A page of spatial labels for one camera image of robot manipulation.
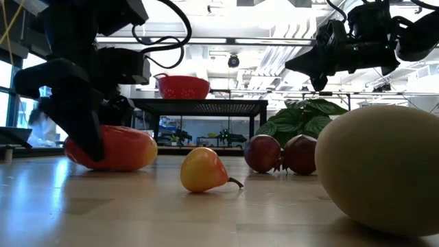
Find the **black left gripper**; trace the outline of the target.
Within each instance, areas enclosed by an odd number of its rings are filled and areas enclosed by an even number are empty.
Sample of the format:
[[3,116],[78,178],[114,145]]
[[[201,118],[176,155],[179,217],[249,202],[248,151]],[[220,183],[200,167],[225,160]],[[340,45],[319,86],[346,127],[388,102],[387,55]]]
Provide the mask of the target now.
[[94,36],[47,34],[48,61],[19,71],[13,80],[19,95],[36,99],[39,88],[52,95],[39,108],[59,125],[93,161],[104,159],[100,124],[130,127],[131,99],[118,95],[119,84],[147,84],[143,54],[124,48],[94,46]]

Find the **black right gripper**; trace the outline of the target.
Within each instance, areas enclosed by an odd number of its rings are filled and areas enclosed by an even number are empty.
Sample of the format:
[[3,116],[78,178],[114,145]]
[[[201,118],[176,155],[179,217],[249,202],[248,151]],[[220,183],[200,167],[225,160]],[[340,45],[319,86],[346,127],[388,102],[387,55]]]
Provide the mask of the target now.
[[316,45],[285,63],[285,68],[310,77],[315,91],[325,88],[328,77],[339,71],[379,67],[382,74],[394,71],[399,62],[394,53],[393,22],[389,3],[363,3],[344,22],[331,19],[319,27]]

